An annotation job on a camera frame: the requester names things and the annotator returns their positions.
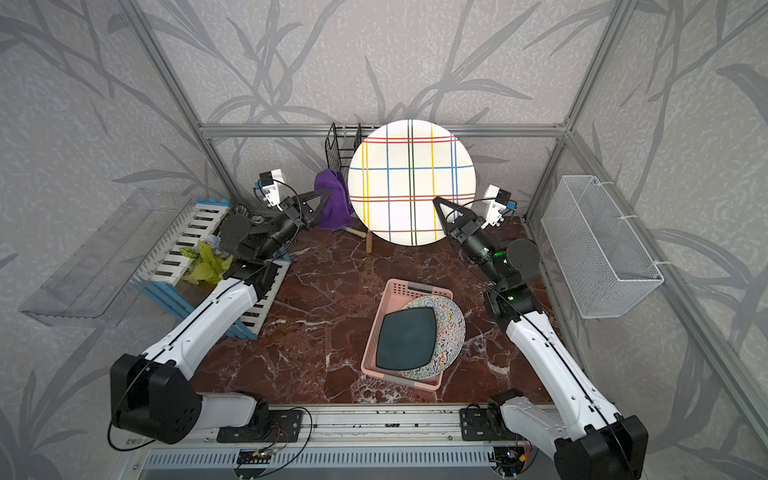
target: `pink basket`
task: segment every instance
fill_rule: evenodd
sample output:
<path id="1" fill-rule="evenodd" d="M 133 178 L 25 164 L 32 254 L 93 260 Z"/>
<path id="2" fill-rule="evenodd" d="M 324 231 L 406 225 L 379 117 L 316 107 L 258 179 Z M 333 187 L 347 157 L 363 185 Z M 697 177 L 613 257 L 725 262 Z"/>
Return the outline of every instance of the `pink basket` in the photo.
<path id="1" fill-rule="evenodd" d="M 416 389 L 429 390 L 434 392 L 440 388 L 442 383 L 442 372 L 439 375 L 431 376 L 428 379 L 412 380 L 401 376 L 392 370 L 380 369 L 376 366 L 376 349 L 379 345 L 379 333 L 381 333 L 384 315 L 387 313 L 401 310 L 411 300 L 424 295 L 441 295 L 453 300 L 453 292 L 437 286 L 425 285 L 424 283 L 407 282 L 405 280 L 389 279 L 382 295 L 382 301 L 379 303 L 379 309 L 376 311 L 376 318 L 373 319 L 371 334 L 368 336 L 368 345 L 366 352 L 362 356 L 362 372 L 368 376 L 377 379 L 383 379 L 388 382 L 399 383 L 400 385 L 412 386 Z"/>

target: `plate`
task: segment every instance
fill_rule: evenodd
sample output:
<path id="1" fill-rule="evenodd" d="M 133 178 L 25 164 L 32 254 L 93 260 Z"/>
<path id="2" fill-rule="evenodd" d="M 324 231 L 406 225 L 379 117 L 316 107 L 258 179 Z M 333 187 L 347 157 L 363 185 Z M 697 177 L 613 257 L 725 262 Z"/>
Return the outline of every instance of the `plate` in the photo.
<path id="1" fill-rule="evenodd" d="M 452 300 L 440 295 L 425 295 L 408 303 L 403 309 L 429 307 L 435 310 L 437 340 L 432 360 L 418 369 L 401 370 L 407 379 L 421 380 L 438 375 L 458 357 L 464 346 L 466 325 L 464 313 Z"/>
<path id="2" fill-rule="evenodd" d="M 400 245 L 442 239 L 432 199 L 475 198 L 475 167 L 451 132 L 424 120 L 398 120 L 371 133 L 349 165 L 349 199 L 378 237 Z"/>

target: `wallpaper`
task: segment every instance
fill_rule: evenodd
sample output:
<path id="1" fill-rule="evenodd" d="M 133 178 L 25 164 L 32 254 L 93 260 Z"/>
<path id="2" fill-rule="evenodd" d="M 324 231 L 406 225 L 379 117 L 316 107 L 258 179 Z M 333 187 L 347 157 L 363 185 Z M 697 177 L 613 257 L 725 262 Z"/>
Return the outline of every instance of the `wallpaper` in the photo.
<path id="1" fill-rule="evenodd" d="M 115 3 L 0 3 L 0 478 L 107 478 L 106 375 L 174 324 L 140 298 L 115 329 L 19 306 L 136 187 L 223 188 Z"/>
<path id="2" fill-rule="evenodd" d="M 340 147 L 352 147 L 353 139 L 339 140 Z M 554 139 L 462 137 L 460 140 L 475 165 L 478 195 L 493 183 L 509 190 L 512 199 L 518 202 L 518 212 L 524 212 L 554 148 Z M 243 197 L 257 202 L 253 197 L 253 183 L 260 173 L 274 168 L 281 168 L 286 182 L 299 193 L 312 190 L 316 172 L 327 168 L 324 142 L 324 138 L 220 138 L 216 149 Z"/>
<path id="3" fill-rule="evenodd" d="M 141 5 L 203 123 L 543 124 L 563 121 L 614 0 Z"/>
<path id="4" fill-rule="evenodd" d="M 635 12 L 582 137 L 768 392 L 768 2 Z"/>
<path id="5" fill-rule="evenodd" d="M 650 440 L 648 478 L 757 480 L 768 457 L 718 383 L 660 290 L 626 315 L 582 319 L 551 249 L 541 215 L 562 175 L 584 175 L 566 150 L 530 225 L 582 367 L 623 415 L 637 415 Z"/>

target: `aluminum frame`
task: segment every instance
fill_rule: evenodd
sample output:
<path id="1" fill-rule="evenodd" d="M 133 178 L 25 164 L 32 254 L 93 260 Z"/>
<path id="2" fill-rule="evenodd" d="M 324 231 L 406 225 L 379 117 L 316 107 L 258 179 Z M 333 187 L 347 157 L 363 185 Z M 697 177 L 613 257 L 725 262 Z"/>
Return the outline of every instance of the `aluminum frame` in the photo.
<path id="1" fill-rule="evenodd" d="M 168 94 L 174 100 L 181 116 L 184 118 L 184 122 L 191 130 L 195 140 L 197 140 L 200 150 L 205 154 L 208 163 L 210 163 L 210 166 L 214 169 L 214 172 L 221 180 L 224 188 L 227 189 L 227 193 L 230 195 L 230 200 L 233 200 L 238 204 L 243 204 L 243 197 L 240 195 L 240 192 L 238 191 L 234 180 L 229 175 L 223 161 L 219 158 L 219 154 L 210 142 L 200 133 L 200 121 L 192 108 L 192 104 L 182 91 L 181 83 L 176 79 L 173 69 L 170 66 L 170 62 L 165 58 L 160 44 L 157 42 L 157 38 L 152 32 L 152 27 L 149 26 L 149 21 L 147 20 L 147 17 L 144 16 L 141 7 L 136 0 L 117 1 L 123 11 L 123 16 L 127 25 L 133 30 L 139 41 L 139 45 L 141 45 L 144 53 L 146 53 L 151 60 L 152 65 L 157 72 L 157 76 L 160 77 L 165 88 L 168 90 Z"/>
<path id="2" fill-rule="evenodd" d="M 555 124 L 441 124 L 457 137 L 562 137 L 565 128 Z M 340 137 L 354 137 L 357 124 L 336 125 Z M 363 137 L 378 124 L 362 126 Z M 325 137 L 330 124 L 211 124 L 201 125 L 208 139 L 228 137 Z"/>
<path id="3" fill-rule="evenodd" d="M 635 5 L 637 5 L 637 0 L 618 0 L 618 2 L 616 2 L 616 6 L 611 13 L 611 18 L 605 26 L 605 31 L 600 39 L 600 43 L 598 43 L 598 49 L 595 50 L 592 62 L 589 64 L 589 68 L 587 69 L 586 74 L 584 74 L 584 80 L 581 81 L 581 86 L 576 93 L 574 103 L 568 111 L 568 115 L 563 120 L 562 125 L 565 126 L 566 131 L 573 131 L 575 128 L 581 113 L 589 102 L 589 97 L 592 95 L 595 85 L 602 75 L 605 65 L 608 63 L 619 38 L 621 38 L 621 34 L 624 33 L 624 29 L 629 23 Z M 531 202 L 525 210 L 524 217 L 528 217 L 532 214 L 538 203 L 541 201 L 541 193 L 544 190 L 544 185 L 546 185 L 552 178 L 552 175 L 562 158 L 563 141 L 564 137 L 560 138 L 557 147 L 552 151 L 547 166 L 544 168 L 544 171 L 538 179 L 533 198 L 531 198 Z"/>
<path id="4" fill-rule="evenodd" d="M 624 215 L 636 215 L 627 199 L 613 183 L 611 176 L 603 168 L 600 161 L 584 139 L 576 132 L 565 136 L 565 145 L 574 154 L 576 160 L 587 174 L 594 175 L 604 186 L 611 198 L 616 202 Z M 664 251 L 659 247 L 653 235 L 638 217 L 628 218 L 635 229 L 643 247 L 659 262 L 669 261 Z M 690 338 L 701 351 L 702 356 L 720 380 L 739 414 L 750 426 L 757 441 L 768 452 L 768 397 L 757 385 L 755 379 L 746 369 L 737 353 L 731 348 L 725 336 L 717 328 L 713 320 L 701 306 L 694 293 L 680 275 L 680 271 L 672 264 L 658 265 L 664 283 L 661 291 L 672 306 L 680 322 L 688 331 Z"/>

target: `black wire basket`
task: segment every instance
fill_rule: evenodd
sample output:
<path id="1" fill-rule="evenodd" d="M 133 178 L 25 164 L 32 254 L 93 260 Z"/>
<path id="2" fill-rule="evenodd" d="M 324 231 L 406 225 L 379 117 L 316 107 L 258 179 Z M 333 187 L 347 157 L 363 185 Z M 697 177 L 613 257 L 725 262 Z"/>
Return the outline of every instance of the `black wire basket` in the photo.
<path id="1" fill-rule="evenodd" d="M 349 180 L 349 162 L 352 161 L 352 156 L 361 143 L 362 126 L 360 124 L 357 124 L 357 132 L 355 133 L 355 141 L 352 148 L 339 148 L 339 132 L 336 129 L 336 124 L 331 124 L 331 128 L 328 129 L 328 135 L 326 136 L 326 161 L 328 162 L 328 168 L 335 172 L 341 172 L 344 177 L 345 188 L 347 188 Z"/>

